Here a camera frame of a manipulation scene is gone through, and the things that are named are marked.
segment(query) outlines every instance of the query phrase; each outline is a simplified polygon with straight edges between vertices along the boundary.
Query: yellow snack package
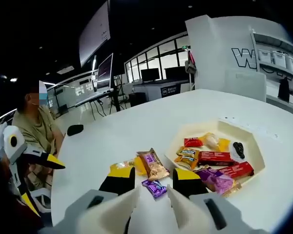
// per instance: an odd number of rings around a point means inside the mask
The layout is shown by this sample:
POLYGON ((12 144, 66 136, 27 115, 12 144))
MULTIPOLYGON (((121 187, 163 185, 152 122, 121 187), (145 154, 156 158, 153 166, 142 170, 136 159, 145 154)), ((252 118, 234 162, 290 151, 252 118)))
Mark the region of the yellow snack package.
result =
POLYGON ((147 171, 139 157, 136 157, 134 159, 120 162, 120 163, 115 163, 110 166, 110 171, 113 171, 115 169, 120 169, 124 167, 135 167, 136 173, 139 176, 143 176, 147 174, 147 171))
POLYGON ((177 151, 178 157, 175 159, 175 163, 193 170, 199 161, 199 152, 198 150, 181 146, 177 151))
POLYGON ((205 146, 209 147, 211 150, 220 152, 229 152, 230 140, 225 138, 218 138, 213 133, 206 133, 204 136, 199 137, 205 146))

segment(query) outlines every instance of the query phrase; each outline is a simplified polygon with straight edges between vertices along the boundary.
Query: candy wrapper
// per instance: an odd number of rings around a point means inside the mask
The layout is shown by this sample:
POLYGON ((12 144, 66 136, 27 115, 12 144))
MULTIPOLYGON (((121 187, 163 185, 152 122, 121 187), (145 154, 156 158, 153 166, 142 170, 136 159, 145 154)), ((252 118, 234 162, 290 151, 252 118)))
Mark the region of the candy wrapper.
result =
POLYGON ((199 140, 203 142, 204 145, 209 147, 211 150, 228 152, 230 140, 225 138, 218 138, 213 133, 206 133, 204 136, 199 137, 199 140))
POLYGON ((203 183, 213 192, 222 196, 229 196, 231 193, 241 188, 241 184, 229 176, 211 167, 199 170, 197 173, 203 183))
POLYGON ((254 175, 254 169, 248 162, 242 162, 231 167, 225 167, 219 171, 230 176, 232 179, 242 179, 254 175))
POLYGON ((198 150, 181 146, 177 151, 178 157, 175 159, 175 163, 193 170, 199 161, 199 152, 198 150))
POLYGON ((209 166, 231 166, 235 163, 229 152, 201 151, 199 153, 199 163, 209 166))
POLYGON ((203 142, 198 137, 184 139, 185 147, 201 147, 202 145, 203 145, 203 142))
POLYGON ((162 186, 158 180, 149 181, 147 179, 142 182, 142 185, 150 191, 155 199, 167 192, 167 188, 165 186, 162 186))
POLYGON ((150 181, 169 176, 169 171, 162 165, 153 148, 150 151, 137 152, 137 154, 141 158, 150 181))
POLYGON ((110 166, 110 170, 114 169, 119 169, 119 168, 124 168, 124 167, 135 167, 136 173, 139 176, 143 176, 147 174, 147 171, 141 161, 141 158, 136 157, 135 159, 120 162, 120 163, 115 163, 110 166))

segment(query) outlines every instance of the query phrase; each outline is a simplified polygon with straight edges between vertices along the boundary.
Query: sign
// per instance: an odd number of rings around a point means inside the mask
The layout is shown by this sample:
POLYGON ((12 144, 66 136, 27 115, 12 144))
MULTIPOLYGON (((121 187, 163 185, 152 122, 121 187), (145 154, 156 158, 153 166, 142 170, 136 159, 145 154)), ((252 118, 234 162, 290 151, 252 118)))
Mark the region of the sign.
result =
POLYGON ((164 88, 161 88, 161 94, 162 94, 162 98, 171 96, 171 95, 175 95, 175 94, 179 94, 180 93, 180 86, 181 84, 175 84, 172 86, 167 86, 164 88))

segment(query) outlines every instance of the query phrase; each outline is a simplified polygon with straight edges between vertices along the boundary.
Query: gold snack wrapper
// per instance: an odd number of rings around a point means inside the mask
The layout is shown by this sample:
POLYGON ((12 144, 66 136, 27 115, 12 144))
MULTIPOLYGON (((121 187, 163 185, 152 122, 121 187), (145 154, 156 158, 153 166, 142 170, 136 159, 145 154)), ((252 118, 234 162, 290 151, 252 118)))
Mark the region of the gold snack wrapper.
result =
POLYGON ((193 170, 199 161, 199 153, 198 150, 181 146, 177 151, 178 157, 175 159, 175 163, 193 170))
POLYGON ((139 157, 136 157, 134 159, 120 162, 120 163, 115 163, 110 166, 110 171, 113 171, 115 169, 119 168, 124 168, 124 167, 135 167, 136 173, 139 176, 144 176, 147 174, 147 171, 139 157))
POLYGON ((137 152, 137 156, 141 159, 150 181, 169 176, 169 171, 162 165, 153 148, 137 152))

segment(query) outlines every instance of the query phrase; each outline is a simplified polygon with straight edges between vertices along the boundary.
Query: black bag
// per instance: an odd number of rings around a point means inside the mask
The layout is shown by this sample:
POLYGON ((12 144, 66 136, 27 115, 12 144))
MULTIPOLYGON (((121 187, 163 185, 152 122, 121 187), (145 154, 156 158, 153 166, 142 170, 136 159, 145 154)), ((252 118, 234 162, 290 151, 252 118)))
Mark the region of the black bag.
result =
POLYGON ((188 51, 188 60, 185 62, 186 72, 189 74, 195 74, 196 66, 191 51, 188 51))
POLYGON ((289 82, 286 77, 280 82, 278 98, 286 102, 290 100, 289 82))

